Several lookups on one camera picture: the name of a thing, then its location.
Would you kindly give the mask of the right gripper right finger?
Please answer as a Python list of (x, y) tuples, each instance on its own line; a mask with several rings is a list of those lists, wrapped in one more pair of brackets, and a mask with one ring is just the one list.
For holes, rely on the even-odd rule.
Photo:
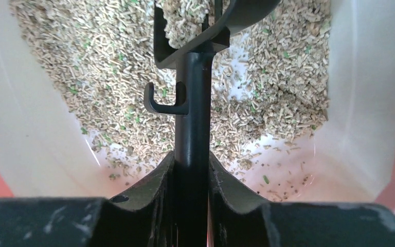
[(371, 203), (271, 202), (209, 157), (210, 246), (395, 246), (395, 215)]

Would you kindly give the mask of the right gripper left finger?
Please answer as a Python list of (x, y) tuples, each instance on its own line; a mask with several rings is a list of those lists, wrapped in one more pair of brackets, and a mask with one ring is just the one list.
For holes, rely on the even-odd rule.
[(0, 198), (0, 246), (172, 246), (173, 165), (169, 152), (110, 199)]

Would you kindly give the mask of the black litter scoop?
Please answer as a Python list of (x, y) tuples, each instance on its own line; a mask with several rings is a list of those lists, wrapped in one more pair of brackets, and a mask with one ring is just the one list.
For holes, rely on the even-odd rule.
[(181, 48), (166, 38), (165, 11), (154, 8), (154, 59), (157, 68), (176, 71), (173, 105), (154, 99), (154, 84), (145, 87), (144, 105), (152, 113), (175, 116), (174, 166), (170, 190), (173, 222), (167, 246), (207, 244), (208, 169), (212, 62), (230, 46), (230, 37), (268, 16), (277, 1), (215, 1), (214, 24), (204, 14), (201, 33)]

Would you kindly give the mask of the pink litter box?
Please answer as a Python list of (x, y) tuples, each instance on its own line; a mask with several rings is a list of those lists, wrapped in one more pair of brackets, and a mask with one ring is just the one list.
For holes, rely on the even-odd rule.
[[(395, 1), (333, 1), (329, 120), (285, 160), (312, 162), (295, 201), (376, 201), (395, 213)], [(113, 196), (75, 118), (0, 1), (0, 197)]]

